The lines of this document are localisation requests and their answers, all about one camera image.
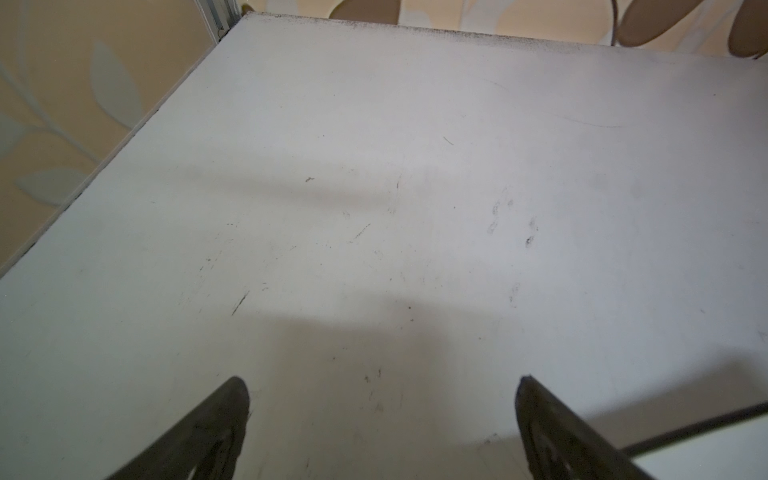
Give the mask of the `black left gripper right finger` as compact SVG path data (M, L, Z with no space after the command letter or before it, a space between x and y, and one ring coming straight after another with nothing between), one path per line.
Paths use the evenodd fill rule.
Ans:
M648 479L532 376L521 378L515 412L532 477L543 479Z

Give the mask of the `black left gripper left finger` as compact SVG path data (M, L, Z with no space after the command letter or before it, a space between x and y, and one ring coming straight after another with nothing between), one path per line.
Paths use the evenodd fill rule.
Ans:
M242 451L250 397L233 376L112 479L231 479Z

